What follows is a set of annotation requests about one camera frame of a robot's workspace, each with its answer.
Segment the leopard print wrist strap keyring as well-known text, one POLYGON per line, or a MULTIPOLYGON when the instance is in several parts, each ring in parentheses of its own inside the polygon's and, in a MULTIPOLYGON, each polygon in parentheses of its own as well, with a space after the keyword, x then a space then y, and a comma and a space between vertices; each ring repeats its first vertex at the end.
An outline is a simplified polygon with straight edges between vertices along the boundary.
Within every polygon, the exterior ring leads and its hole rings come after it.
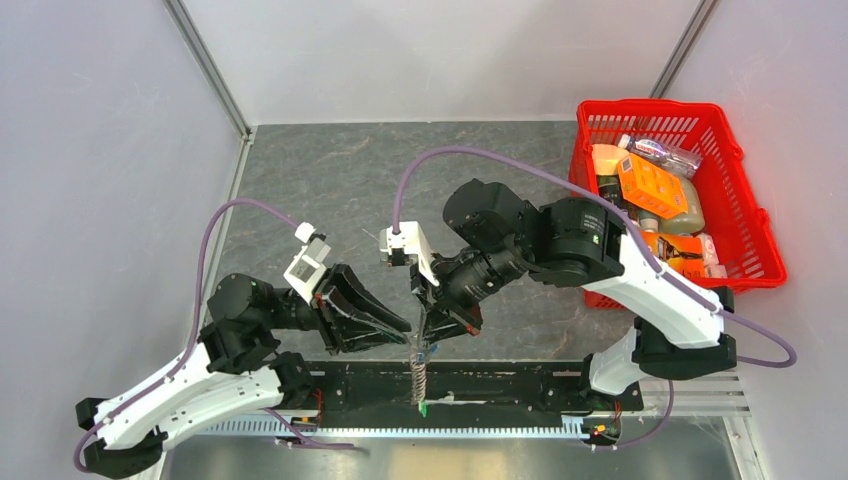
POLYGON ((430 358, 424 355, 424 349, 430 343, 419 333, 415 337, 409 358, 411 374, 411 402, 417 407, 419 403, 426 403, 427 394, 427 372, 430 358))

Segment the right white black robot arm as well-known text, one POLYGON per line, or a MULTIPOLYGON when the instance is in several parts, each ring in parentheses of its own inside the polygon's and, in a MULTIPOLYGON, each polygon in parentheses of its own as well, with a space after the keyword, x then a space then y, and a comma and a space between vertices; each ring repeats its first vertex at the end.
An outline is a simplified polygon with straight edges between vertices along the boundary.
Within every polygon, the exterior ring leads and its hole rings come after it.
POLYGON ((620 340, 584 359, 577 395, 588 408, 604 408, 648 376, 690 380, 737 364, 735 339, 721 317, 731 293, 700 289, 669 269, 655 271, 638 235, 590 199, 536 207, 504 184, 473 179, 449 197, 443 219, 465 247, 451 257, 432 253, 410 269, 429 343, 478 334, 482 301, 528 276, 598 292, 635 316, 620 340))

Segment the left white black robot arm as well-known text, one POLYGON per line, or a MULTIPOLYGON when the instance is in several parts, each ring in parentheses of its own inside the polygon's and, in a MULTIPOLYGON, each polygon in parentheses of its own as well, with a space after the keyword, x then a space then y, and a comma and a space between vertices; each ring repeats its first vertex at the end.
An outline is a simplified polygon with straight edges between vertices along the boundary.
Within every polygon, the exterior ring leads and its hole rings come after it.
POLYGON ((316 332, 332 355, 407 343, 410 324, 350 266, 291 266, 284 278, 283 288, 241 273, 223 278, 207 301, 210 323, 174 360, 121 395, 81 400, 76 415, 86 434, 76 467, 125 479, 221 420, 307 405, 315 380, 301 354, 279 351, 276 331, 316 332))

